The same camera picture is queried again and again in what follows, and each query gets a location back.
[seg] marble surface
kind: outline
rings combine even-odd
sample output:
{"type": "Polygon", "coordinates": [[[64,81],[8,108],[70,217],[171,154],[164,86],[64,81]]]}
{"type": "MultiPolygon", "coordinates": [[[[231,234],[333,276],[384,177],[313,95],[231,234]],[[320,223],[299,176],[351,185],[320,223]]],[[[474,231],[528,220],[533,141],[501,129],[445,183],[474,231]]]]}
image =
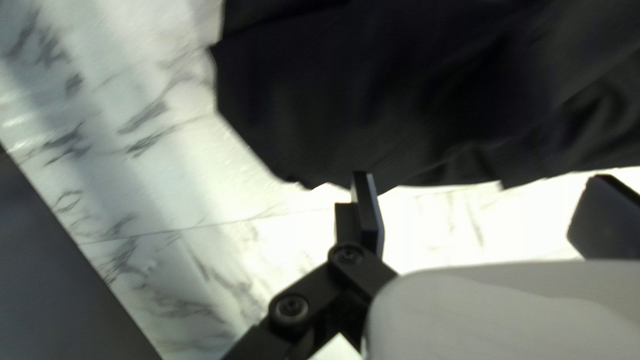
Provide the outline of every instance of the marble surface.
{"type": "MultiPolygon", "coordinates": [[[[0,1],[0,142],[165,360],[220,358],[324,261],[349,200],[274,178],[217,113],[219,26],[220,1],[0,1]]],[[[579,259],[564,234],[588,176],[396,188],[385,261],[579,259]]],[[[358,358],[341,338],[316,355],[358,358]]]]}

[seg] gray marble veining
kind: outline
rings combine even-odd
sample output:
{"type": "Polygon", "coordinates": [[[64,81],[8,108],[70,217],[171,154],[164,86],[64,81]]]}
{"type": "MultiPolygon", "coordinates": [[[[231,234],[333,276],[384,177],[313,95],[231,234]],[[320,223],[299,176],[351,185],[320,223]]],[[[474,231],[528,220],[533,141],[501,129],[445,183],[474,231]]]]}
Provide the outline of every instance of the gray marble veining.
{"type": "MultiPolygon", "coordinates": [[[[334,202],[275,179],[214,107],[221,1],[0,1],[0,142],[165,360],[217,359],[326,257],[334,202]]],[[[610,173],[640,188],[638,169],[610,173]]],[[[396,188],[385,261],[576,259],[589,174],[396,188]]],[[[358,359],[337,338],[316,356],[358,359]]]]}

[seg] black screw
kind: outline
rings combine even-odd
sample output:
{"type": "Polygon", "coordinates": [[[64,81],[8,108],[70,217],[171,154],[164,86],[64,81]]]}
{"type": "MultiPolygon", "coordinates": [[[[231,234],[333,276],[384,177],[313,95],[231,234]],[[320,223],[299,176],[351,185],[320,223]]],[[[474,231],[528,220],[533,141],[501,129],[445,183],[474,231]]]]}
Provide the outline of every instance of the black screw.
{"type": "Polygon", "coordinates": [[[362,260],[362,252],[354,246],[344,246],[336,250],[335,260],[345,264],[357,264],[362,260]]]}
{"type": "Polygon", "coordinates": [[[290,325],[307,316],[309,304],[299,295],[286,295],[275,305],[273,319],[282,325],[290,325]]]}

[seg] gray surface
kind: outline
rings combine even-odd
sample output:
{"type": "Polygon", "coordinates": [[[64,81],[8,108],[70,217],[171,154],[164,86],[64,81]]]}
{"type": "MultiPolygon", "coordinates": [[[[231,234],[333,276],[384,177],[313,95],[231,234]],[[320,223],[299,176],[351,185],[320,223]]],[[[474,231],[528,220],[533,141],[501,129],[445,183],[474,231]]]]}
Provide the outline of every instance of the gray surface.
{"type": "Polygon", "coordinates": [[[634,360],[640,262],[416,272],[378,294],[367,360],[634,360]]]}
{"type": "Polygon", "coordinates": [[[3,153],[0,274],[0,359],[160,359],[3,153]]]}

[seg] black fabric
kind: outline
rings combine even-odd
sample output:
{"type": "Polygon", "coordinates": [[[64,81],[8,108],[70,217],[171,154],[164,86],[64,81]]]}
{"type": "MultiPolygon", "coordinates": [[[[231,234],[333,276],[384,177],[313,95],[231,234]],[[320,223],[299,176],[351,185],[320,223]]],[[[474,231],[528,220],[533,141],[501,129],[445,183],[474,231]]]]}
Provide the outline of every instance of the black fabric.
{"type": "Polygon", "coordinates": [[[278,177],[505,187],[640,165],[637,0],[227,0],[218,108],[278,177]]]}

